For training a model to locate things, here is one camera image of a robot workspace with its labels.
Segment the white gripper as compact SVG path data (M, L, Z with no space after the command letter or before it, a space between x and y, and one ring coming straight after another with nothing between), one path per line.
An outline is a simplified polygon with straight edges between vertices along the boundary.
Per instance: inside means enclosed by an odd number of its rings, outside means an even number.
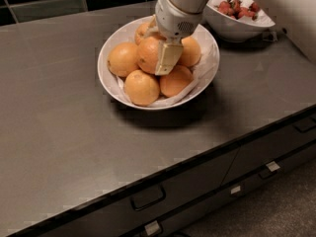
M155 15L145 31L146 38L162 35L169 40L160 40L155 74L168 75L183 53L179 38L192 35L202 17L202 0L157 0Z

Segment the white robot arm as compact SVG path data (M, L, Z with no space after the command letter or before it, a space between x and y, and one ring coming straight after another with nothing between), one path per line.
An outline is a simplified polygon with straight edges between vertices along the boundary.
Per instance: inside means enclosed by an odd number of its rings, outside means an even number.
M158 0L149 36L161 34L157 75L169 74L183 52L181 39L192 35L197 28L208 0ZM316 0L255 0L285 29L287 37L312 62L316 63Z

